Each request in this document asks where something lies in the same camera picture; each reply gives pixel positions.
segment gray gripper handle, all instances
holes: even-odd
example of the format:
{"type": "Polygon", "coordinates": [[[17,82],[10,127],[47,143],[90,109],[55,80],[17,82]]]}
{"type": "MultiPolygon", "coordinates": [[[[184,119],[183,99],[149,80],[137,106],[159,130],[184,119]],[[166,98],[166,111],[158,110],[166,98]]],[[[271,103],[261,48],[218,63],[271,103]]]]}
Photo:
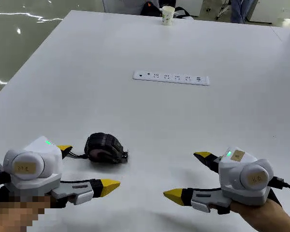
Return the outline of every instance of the gray gripper handle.
{"type": "Polygon", "coordinates": [[[89,181],[83,183],[60,183],[58,188],[51,191],[51,195],[56,199],[75,196],[71,202],[77,205],[90,201],[93,197],[93,189],[89,181]]]}
{"type": "Polygon", "coordinates": [[[218,214],[228,214],[230,212],[231,199],[222,195],[222,190],[193,192],[191,206],[206,213],[210,213],[210,205],[214,205],[218,214]]]}

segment paper cup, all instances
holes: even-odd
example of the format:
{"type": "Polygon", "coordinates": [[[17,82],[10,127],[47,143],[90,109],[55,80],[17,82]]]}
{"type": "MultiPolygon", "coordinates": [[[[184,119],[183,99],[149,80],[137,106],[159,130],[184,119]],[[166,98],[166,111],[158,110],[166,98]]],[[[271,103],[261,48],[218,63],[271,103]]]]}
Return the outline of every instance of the paper cup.
{"type": "Polygon", "coordinates": [[[175,8],[172,6],[164,6],[162,8],[162,24],[169,26],[172,25],[175,8]]]}

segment black tape measure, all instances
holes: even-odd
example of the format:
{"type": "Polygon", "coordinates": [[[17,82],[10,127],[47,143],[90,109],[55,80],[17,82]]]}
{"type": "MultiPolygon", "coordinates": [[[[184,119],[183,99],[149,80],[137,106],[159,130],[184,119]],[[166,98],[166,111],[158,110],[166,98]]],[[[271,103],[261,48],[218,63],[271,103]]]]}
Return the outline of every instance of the black tape measure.
{"type": "Polygon", "coordinates": [[[95,133],[88,137],[85,145],[85,156],[92,162],[126,163],[128,152],[125,152],[117,138],[110,134],[95,133]]]}

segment handwritten label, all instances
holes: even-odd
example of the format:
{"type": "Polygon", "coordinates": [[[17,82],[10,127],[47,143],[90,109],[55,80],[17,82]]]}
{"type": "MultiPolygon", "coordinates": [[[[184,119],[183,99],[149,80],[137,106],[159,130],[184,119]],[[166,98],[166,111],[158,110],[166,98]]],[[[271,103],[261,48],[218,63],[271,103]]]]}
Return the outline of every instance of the handwritten label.
{"type": "Polygon", "coordinates": [[[257,185],[267,181],[267,176],[264,171],[253,173],[247,176],[247,181],[250,185],[257,185]]]}
{"type": "Polygon", "coordinates": [[[231,157],[231,160],[240,162],[242,160],[244,154],[245,154],[244,151],[235,150],[232,157],[231,157]]]}
{"type": "Polygon", "coordinates": [[[14,173],[18,174],[35,174],[36,163],[34,162],[15,162],[14,173]]]}

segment hand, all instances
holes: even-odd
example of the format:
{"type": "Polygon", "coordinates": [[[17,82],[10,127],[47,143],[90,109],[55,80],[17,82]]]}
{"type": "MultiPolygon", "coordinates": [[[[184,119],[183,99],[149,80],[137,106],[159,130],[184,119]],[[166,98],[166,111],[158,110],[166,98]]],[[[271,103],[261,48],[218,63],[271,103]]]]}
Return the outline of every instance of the hand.
{"type": "Polygon", "coordinates": [[[0,232],[19,232],[32,226],[44,209],[51,208],[51,196],[34,197],[31,202],[0,202],[0,232]]]}
{"type": "Polygon", "coordinates": [[[231,210],[254,229],[260,232],[290,232],[290,217],[280,205],[267,200],[263,206],[247,206],[237,202],[231,203],[231,210]]]}

